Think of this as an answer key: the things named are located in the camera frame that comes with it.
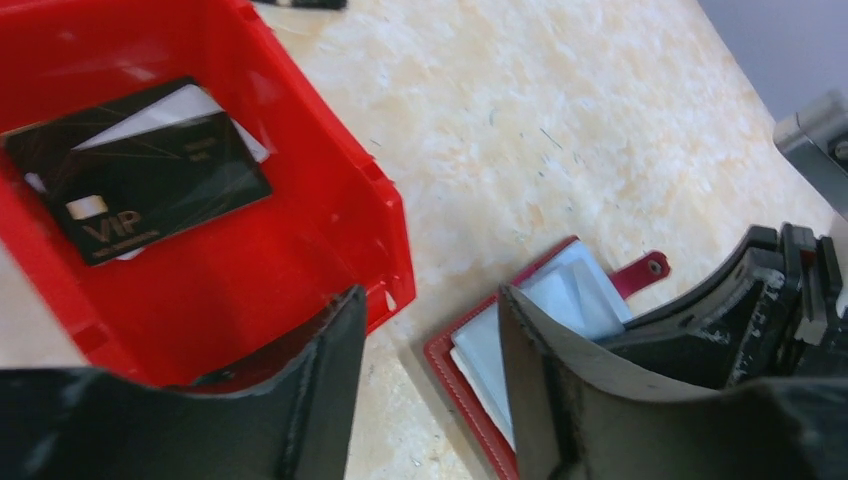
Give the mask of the black VIP credit card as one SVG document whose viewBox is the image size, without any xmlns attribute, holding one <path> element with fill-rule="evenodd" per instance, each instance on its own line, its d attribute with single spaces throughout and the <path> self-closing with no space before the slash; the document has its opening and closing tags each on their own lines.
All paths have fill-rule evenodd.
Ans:
<svg viewBox="0 0 848 480">
<path fill-rule="evenodd" d="M 225 113 L 76 151 L 64 165 L 43 199 L 89 266 L 272 193 Z"/>
</svg>

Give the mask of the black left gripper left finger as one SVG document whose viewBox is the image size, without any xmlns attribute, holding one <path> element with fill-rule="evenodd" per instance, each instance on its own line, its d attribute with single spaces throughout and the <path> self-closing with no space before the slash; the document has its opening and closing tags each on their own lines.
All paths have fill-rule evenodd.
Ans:
<svg viewBox="0 0 848 480">
<path fill-rule="evenodd" d="M 341 479 L 366 337 L 354 286 L 185 386 L 104 369 L 1 373 L 5 479 Z"/>
</svg>

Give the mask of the silver white credit card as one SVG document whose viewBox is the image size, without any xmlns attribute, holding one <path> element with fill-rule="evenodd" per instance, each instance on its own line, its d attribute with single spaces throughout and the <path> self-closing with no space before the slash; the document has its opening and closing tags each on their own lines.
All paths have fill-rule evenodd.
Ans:
<svg viewBox="0 0 848 480">
<path fill-rule="evenodd" d="M 184 86 L 105 132 L 84 141 L 74 147 L 71 153 L 217 113 L 225 113 L 230 117 L 217 101 L 199 85 Z M 230 119 L 234 122 L 253 158 L 261 165 L 269 155 L 268 150 L 237 121 L 231 117 Z M 37 193 L 44 202 L 44 194 Z"/>
</svg>

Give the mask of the red leather card holder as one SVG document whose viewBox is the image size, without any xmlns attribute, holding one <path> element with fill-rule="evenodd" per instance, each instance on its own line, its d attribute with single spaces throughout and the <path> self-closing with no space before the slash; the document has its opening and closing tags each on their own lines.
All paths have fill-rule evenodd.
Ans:
<svg viewBox="0 0 848 480">
<path fill-rule="evenodd" d="M 572 436 L 557 337 L 579 345 L 624 331 L 628 297 L 669 276 L 650 251 L 605 271 L 576 236 L 428 340 L 424 356 L 498 479 L 564 477 Z"/>
</svg>

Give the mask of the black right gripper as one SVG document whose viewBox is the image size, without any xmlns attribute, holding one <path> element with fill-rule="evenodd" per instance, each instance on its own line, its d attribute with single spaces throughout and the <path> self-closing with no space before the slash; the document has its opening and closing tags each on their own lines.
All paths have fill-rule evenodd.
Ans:
<svg viewBox="0 0 848 480">
<path fill-rule="evenodd" d="M 788 163 L 847 218 L 847 96 L 831 90 L 777 123 Z M 829 236 L 750 226 L 708 277 L 600 345 L 647 370 L 709 389 L 762 376 L 847 375 L 847 265 Z"/>
</svg>

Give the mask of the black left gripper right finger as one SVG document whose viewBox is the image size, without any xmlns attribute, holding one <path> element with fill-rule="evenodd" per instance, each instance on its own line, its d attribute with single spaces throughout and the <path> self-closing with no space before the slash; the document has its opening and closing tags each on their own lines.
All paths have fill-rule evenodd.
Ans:
<svg viewBox="0 0 848 480">
<path fill-rule="evenodd" d="M 766 378 L 711 390 L 557 337 L 572 436 L 564 477 L 843 479 L 847 382 Z"/>
</svg>

